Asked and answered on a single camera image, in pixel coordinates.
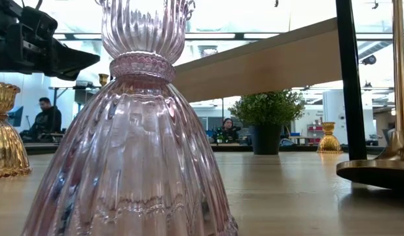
table surface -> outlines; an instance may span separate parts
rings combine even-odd
[[[347,155],[215,155],[240,236],[404,236],[404,196],[339,178]],[[32,155],[30,176],[0,179],[0,235],[21,234],[51,158]]]

plant pot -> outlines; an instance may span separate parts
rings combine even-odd
[[[281,125],[253,125],[249,132],[255,155],[279,154]]]

ribbed glass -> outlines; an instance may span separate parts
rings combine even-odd
[[[115,77],[68,128],[23,236],[235,236],[206,133],[170,83],[192,1],[101,1]]]

